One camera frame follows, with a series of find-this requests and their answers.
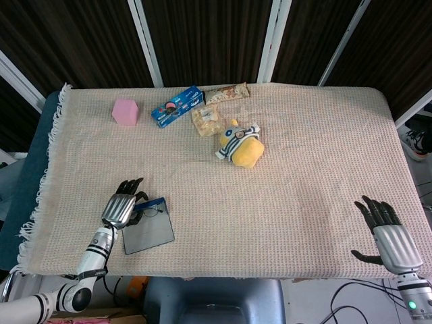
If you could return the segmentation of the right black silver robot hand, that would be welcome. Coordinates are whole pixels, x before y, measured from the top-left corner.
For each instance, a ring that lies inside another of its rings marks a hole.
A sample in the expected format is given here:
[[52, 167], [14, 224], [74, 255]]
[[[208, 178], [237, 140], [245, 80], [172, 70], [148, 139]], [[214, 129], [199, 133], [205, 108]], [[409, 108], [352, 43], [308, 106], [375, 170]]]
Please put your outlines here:
[[384, 266], [390, 273], [417, 272], [423, 260], [409, 231], [402, 225], [394, 208], [387, 202], [379, 202], [367, 196], [354, 204], [364, 217], [379, 255], [371, 256], [352, 250], [358, 260]]

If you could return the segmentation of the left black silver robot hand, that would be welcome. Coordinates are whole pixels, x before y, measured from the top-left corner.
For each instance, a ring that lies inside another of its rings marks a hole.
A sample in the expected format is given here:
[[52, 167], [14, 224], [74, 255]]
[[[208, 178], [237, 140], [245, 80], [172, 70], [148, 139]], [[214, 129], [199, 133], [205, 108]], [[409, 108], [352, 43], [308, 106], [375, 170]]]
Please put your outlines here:
[[147, 201], [148, 195], [138, 191], [143, 178], [125, 180], [120, 183], [115, 193], [109, 199], [101, 215], [101, 221], [105, 227], [114, 227], [121, 230], [130, 224], [134, 207], [140, 201]]

